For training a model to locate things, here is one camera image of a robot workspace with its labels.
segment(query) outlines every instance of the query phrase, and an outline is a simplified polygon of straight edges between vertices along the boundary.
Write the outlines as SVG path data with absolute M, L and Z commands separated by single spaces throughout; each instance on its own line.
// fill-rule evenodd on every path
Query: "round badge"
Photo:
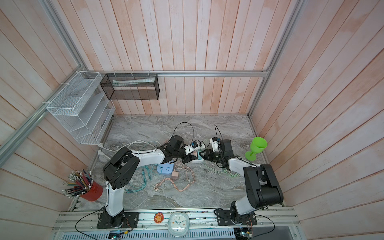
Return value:
M 158 212 L 155 214 L 155 217 L 153 218 L 155 223 L 161 223 L 164 220 L 164 215 L 162 212 Z

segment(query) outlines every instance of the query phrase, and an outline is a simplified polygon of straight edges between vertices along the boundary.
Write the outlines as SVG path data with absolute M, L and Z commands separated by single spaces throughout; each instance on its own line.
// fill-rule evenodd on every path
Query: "white alarm clock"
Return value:
M 182 237 L 189 230 L 189 217 L 182 212 L 174 212 L 168 220 L 168 231 L 175 237 Z

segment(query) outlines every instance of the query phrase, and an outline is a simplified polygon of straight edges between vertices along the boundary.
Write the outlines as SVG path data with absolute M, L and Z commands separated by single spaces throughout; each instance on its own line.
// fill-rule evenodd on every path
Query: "green cable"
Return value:
M 204 161 L 204 165 L 205 165 L 207 168 L 209 168 L 209 169 L 215 171 L 215 172 L 218 173 L 218 174 L 226 173 L 229 177 L 238 177 L 238 176 L 240 175 L 240 174 L 238 174 L 238 173 L 236 173 L 236 174 L 232 174 L 230 171 L 228 171 L 228 170 L 226 170 L 226 169 L 222 169 L 221 172 L 219 172 L 219 171 L 216 170 L 216 169 L 213 169 L 213 168 L 211 168 L 211 167 L 208 167 L 207 164 L 206 164 L 206 161 Z

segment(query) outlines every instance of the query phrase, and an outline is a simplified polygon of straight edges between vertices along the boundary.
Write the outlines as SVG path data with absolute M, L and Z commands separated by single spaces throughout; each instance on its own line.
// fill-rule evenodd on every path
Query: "wooden plank wall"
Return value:
M 76 68 L 38 0 L 0 1 L 0 144 Z M 62 182 L 93 154 L 48 115 L 0 169 L 2 238 L 45 239 L 71 202 Z
M 308 239 L 384 236 L 384 1 L 309 1 L 252 119 Z
M 52 0 L 91 70 L 266 69 L 297 0 Z M 159 78 L 117 114 L 247 113 L 258 77 Z

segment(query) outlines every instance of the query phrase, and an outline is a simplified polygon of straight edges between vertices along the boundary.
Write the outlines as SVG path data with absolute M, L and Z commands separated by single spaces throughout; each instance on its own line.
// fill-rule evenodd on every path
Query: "white cable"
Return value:
M 101 150 L 97 151 L 97 154 L 98 154 L 98 155 L 103 155 L 103 156 L 105 156 L 106 158 L 108 158 L 109 160 L 111 159 L 110 157 L 108 157 L 107 155 L 105 155 L 105 153 L 103 153 Z
M 142 141 L 142 140 L 137 140 L 137 141 L 134 141 L 134 142 L 131 142 L 131 143 L 128 143 L 128 144 L 125 144 L 124 146 L 122 146 L 121 148 L 119 148 L 118 150 L 111 150 L 111 149 L 108 149 L 108 148 L 105 148 L 104 146 L 103 146 L 103 144 L 102 143 L 100 143 L 99 144 L 99 147 L 101 147 L 101 148 L 103 148 L 103 149 L 105 149 L 105 150 L 108 150 L 108 151 L 111 151 L 111 152 L 118 152 L 120 149 L 122 149 L 123 147 L 130 147 L 132 144 L 135 144 L 135 143 L 144 143 L 144 144 L 148 144 L 148 145 L 151 145 L 154 149 L 156 149 L 152 144 L 150 144 L 149 142 L 144 142 L 144 141 Z

